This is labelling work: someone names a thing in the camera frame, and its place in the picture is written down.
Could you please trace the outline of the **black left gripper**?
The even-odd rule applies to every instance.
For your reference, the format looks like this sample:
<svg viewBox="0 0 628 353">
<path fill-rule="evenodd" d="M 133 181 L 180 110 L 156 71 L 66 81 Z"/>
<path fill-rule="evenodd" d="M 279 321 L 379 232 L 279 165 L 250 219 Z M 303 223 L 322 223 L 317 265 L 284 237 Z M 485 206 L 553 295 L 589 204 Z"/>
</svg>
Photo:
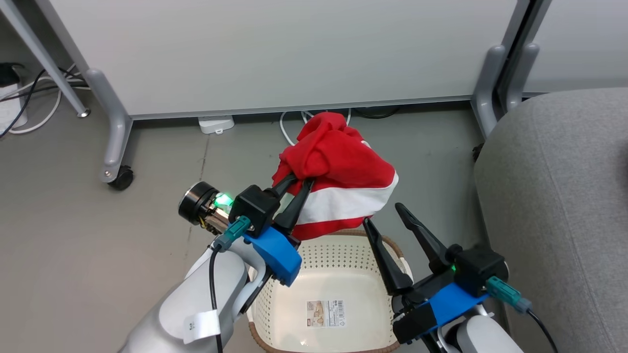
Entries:
<svg viewBox="0 0 628 353">
<path fill-rule="evenodd" d="M 287 190 L 298 181 L 295 175 L 287 175 L 271 187 L 275 197 L 284 197 Z M 283 234 L 290 244 L 300 244 L 292 232 L 314 185 L 314 179 L 306 179 L 301 189 L 287 207 L 274 217 L 274 228 Z M 229 212 L 233 205 L 229 195 L 220 192 L 205 181 L 197 182 L 186 191 L 179 203 L 179 216 L 214 235 L 223 234 L 229 226 Z"/>
</svg>

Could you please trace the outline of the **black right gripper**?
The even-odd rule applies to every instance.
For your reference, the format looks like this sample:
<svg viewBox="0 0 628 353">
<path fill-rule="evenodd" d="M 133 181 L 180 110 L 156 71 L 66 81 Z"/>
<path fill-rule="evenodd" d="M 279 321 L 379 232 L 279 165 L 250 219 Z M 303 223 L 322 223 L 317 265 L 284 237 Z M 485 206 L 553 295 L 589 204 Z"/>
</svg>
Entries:
<svg viewBox="0 0 628 353">
<path fill-rule="evenodd" d="M 454 273 L 457 270 L 454 257 L 462 251 L 462 246 L 452 244 L 446 247 L 403 203 L 395 203 L 395 210 L 406 229 L 414 234 L 421 246 L 432 275 L 413 284 L 412 279 L 401 271 L 386 250 L 383 236 L 370 218 L 363 219 L 363 228 L 384 287 L 388 295 L 394 296 L 392 298 L 394 335 L 399 344 L 410 344 L 413 340 L 423 339 L 437 330 L 436 328 L 432 331 L 423 331 L 418 324 L 418 307 L 425 304 L 438 291 L 454 283 Z"/>
</svg>

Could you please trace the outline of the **red and white cloth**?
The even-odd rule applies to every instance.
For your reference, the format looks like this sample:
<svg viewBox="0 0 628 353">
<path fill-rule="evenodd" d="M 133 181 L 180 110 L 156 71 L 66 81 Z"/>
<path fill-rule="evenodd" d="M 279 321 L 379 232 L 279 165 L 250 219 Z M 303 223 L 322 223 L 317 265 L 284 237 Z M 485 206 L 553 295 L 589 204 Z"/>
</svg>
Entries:
<svg viewBox="0 0 628 353">
<path fill-rule="evenodd" d="M 288 192 L 296 195 L 303 181 L 314 179 L 292 230 L 300 241 L 359 227 L 384 208 L 399 181 L 393 165 L 339 113 L 316 114 L 279 158 L 273 185 L 293 174 L 297 183 Z"/>
</svg>

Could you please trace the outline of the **grey fabric sofa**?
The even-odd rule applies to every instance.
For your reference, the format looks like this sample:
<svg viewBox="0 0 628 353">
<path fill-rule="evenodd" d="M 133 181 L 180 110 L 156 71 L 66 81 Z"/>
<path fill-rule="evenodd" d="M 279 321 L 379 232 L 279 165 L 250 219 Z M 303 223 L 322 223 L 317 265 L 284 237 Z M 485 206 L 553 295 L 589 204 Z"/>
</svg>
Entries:
<svg viewBox="0 0 628 353">
<path fill-rule="evenodd" d="M 474 166 L 491 248 L 560 353 L 628 353 L 628 88 L 536 96 Z"/>
</svg>

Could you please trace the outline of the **cream perforated laundry basket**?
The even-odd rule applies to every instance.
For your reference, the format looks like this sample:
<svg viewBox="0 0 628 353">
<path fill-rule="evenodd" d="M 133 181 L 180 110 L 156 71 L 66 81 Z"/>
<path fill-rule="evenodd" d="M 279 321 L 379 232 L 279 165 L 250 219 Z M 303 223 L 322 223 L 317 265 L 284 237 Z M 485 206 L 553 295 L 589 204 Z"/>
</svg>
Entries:
<svg viewBox="0 0 628 353">
<path fill-rule="evenodd" d="M 304 241 L 290 286 L 270 279 L 247 311 L 266 353 L 392 353 L 393 309 L 366 234 L 344 230 Z M 344 300 L 346 327 L 307 327 L 307 301 Z"/>
</svg>

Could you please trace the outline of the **printed barcode sticker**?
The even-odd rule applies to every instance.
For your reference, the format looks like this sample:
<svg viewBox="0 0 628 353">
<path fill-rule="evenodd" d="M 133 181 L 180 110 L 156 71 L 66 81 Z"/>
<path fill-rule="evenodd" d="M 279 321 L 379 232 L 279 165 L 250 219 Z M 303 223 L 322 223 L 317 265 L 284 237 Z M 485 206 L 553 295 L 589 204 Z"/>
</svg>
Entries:
<svg viewBox="0 0 628 353">
<path fill-rule="evenodd" d="M 306 302 L 306 326 L 337 328 L 347 326 L 344 300 L 310 300 Z"/>
</svg>

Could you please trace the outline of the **large white partition panel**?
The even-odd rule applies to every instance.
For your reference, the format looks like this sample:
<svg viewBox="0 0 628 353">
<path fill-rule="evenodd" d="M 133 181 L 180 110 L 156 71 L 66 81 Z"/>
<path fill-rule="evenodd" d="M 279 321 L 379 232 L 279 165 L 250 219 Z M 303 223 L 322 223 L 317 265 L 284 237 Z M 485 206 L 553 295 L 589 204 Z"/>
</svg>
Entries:
<svg viewBox="0 0 628 353">
<path fill-rule="evenodd" d="M 471 97 L 523 0 L 36 0 L 135 119 Z"/>
</svg>

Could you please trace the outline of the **white label tag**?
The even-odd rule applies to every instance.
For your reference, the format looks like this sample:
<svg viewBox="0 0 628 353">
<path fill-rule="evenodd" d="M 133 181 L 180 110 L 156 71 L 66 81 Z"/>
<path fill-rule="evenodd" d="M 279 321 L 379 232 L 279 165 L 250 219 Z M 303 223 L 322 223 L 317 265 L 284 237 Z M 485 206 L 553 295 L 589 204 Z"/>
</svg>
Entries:
<svg viewBox="0 0 628 353">
<path fill-rule="evenodd" d="M 202 311 L 190 315 L 183 322 L 183 343 L 221 335 L 218 310 Z"/>
</svg>

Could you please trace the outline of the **grey partition leg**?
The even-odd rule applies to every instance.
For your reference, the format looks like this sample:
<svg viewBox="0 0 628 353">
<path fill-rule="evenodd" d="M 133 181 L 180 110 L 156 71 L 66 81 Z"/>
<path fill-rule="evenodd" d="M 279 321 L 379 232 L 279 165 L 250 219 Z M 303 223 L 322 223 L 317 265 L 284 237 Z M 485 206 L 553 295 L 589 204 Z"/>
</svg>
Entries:
<svg viewBox="0 0 628 353">
<path fill-rule="evenodd" d="M 503 90 L 502 100 L 505 112 L 509 112 L 523 102 L 525 83 L 539 52 L 540 46 L 536 43 L 528 43 L 522 47 Z"/>
<path fill-rule="evenodd" d="M 108 184 L 116 179 L 119 168 L 124 165 L 124 152 L 132 128 L 132 119 L 101 70 L 90 68 L 84 76 L 108 117 L 108 144 L 101 172 L 101 181 Z"/>
<path fill-rule="evenodd" d="M 471 107 L 484 139 L 491 134 L 497 124 L 493 90 L 504 65 L 505 56 L 505 46 L 497 45 L 489 48 L 471 97 Z"/>
</svg>

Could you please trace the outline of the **small white partition panel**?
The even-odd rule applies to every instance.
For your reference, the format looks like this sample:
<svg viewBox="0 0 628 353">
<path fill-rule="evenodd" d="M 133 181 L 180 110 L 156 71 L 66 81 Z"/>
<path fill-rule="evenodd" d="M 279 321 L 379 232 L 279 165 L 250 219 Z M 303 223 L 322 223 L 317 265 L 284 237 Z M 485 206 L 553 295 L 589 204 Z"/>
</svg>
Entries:
<svg viewBox="0 0 628 353">
<path fill-rule="evenodd" d="M 628 87 L 628 0 L 551 0 L 524 93 Z"/>
</svg>

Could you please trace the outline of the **white power strip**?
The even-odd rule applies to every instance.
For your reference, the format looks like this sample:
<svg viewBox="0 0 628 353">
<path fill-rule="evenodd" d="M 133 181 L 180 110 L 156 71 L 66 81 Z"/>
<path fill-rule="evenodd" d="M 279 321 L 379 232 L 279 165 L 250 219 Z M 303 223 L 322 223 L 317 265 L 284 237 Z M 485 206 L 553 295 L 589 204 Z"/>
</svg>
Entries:
<svg viewBox="0 0 628 353">
<path fill-rule="evenodd" d="M 25 111 L 22 112 L 20 118 L 16 119 L 16 116 L 22 110 L 25 99 L 15 98 L 3 101 L 3 99 L 16 97 L 21 92 L 21 89 L 23 91 L 21 83 L 0 87 L 0 138 L 10 129 L 17 129 L 28 121 Z"/>
</svg>

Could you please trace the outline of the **white wall adapter box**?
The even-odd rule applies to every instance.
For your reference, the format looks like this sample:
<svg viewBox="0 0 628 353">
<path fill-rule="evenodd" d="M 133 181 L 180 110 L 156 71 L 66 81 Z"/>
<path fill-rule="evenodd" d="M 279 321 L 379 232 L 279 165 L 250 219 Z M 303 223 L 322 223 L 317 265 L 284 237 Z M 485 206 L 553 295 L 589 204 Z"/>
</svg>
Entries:
<svg viewBox="0 0 628 353">
<path fill-rule="evenodd" d="M 198 125 L 203 134 L 222 134 L 225 130 L 234 127 L 234 119 L 231 115 L 198 117 Z"/>
</svg>

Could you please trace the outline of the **grey metal desk frame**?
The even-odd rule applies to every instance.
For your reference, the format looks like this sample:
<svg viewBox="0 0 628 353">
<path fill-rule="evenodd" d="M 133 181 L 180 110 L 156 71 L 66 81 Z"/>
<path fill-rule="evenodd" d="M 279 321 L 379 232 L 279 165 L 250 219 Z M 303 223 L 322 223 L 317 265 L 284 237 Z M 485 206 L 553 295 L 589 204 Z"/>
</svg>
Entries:
<svg viewBox="0 0 628 353">
<path fill-rule="evenodd" d="M 79 118 L 85 118 L 90 115 L 91 110 L 83 105 L 74 89 L 68 83 L 64 72 L 57 67 L 53 58 L 49 55 L 49 52 L 33 32 L 33 29 L 27 24 L 27 21 L 14 4 L 14 1 L 0 0 L 0 11 L 29 48 L 30 52 L 34 54 L 34 57 L 42 65 L 43 70 L 45 70 L 54 83 L 56 83 L 59 92 L 65 96 L 70 105 L 76 110 L 77 116 Z"/>
</svg>

